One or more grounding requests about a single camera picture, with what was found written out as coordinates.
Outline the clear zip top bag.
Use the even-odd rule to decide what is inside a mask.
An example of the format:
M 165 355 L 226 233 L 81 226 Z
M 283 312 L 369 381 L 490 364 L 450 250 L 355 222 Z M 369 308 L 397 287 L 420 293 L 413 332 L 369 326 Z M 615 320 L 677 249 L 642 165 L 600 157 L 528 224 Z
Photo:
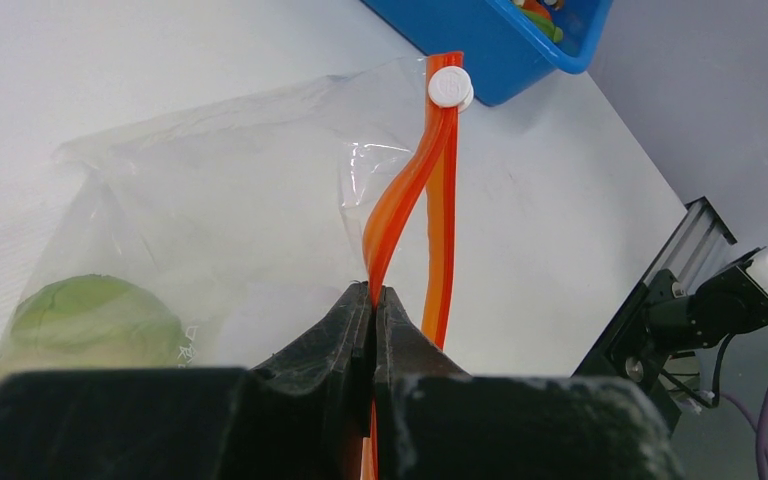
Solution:
M 81 275 L 153 293 L 199 367 L 251 369 L 366 283 L 442 352 L 455 271 L 459 52 L 220 102 L 71 141 L 87 178 L 17 306 Z

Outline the green toy cabbage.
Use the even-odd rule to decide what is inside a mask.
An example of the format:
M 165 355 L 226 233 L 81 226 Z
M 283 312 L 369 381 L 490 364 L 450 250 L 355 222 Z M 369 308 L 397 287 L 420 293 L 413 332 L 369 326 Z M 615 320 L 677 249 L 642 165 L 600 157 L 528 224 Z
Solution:
M 165 368 L 191 363 L 182 321 L 150 291 L 81 275 L 23 300 L 0 342 L 0 380 L 25 371 Z

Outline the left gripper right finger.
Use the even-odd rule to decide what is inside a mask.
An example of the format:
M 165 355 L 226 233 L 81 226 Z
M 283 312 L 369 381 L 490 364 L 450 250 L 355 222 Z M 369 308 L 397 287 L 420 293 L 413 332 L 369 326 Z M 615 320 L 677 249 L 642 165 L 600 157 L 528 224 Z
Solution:
M 680 479 L 655 405 L 617 377 L 466 373 L 394 289 L 375 311 L 379 479 Z

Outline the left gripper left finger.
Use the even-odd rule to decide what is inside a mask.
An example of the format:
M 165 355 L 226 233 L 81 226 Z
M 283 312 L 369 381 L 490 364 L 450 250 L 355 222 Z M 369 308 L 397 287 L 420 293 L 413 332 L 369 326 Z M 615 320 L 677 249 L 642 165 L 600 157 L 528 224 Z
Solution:
M 0 382 L 0 479 L 357 479 L 374 314 L 350 285 L 254 368 L 25 372 Z

